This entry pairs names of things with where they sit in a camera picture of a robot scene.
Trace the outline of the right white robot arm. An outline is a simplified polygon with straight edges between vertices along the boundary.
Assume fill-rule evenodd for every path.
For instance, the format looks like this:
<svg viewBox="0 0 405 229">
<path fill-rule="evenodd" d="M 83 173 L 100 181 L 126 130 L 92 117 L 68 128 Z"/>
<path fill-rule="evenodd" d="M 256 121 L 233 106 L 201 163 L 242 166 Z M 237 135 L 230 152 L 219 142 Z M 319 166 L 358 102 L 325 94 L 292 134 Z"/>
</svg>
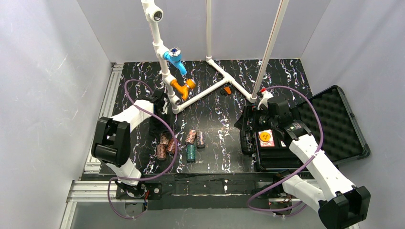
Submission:
<svg viewBox="0 0 405 229">
<path fill-rule="evenodd" d="M 295 171 L 280 172 L 263 195 L 276 187 L 317 212 L 328 229 L 353 229 L 367 218 L 371 194 L 345 177 L 322 150 L 297 108 L 285 99 L 271 97 L 259 105 L 246 105 L 235 127 L 241 131 L 272 131 L 301 162 Z"/>
</svg>

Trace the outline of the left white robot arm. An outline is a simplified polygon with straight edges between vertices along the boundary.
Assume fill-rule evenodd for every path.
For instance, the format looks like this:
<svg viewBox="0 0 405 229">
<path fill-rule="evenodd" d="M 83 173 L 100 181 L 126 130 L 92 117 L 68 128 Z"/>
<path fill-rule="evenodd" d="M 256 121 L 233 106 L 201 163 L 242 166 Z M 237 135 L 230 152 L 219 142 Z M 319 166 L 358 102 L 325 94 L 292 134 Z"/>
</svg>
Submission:
<svg viewBox="0 0 405 229">
<path fill-rule="evenodd" d="M 167 127 L 160 121 L 170 123 L 168 96 L 161 90 L 151 96 L 144 96 L 123 112 L 112 117 L 101 117 L 96 124 L 96 131 L 91 148 L 91 155 L 105 163 L 119 178 L 129 177 L 122 182 L 137 186 L 142 173 L 129 158 L 131 132 L 142 122 L 149 121 L 149 135 L 158 137 L 167 133 Z"/>
</svg>

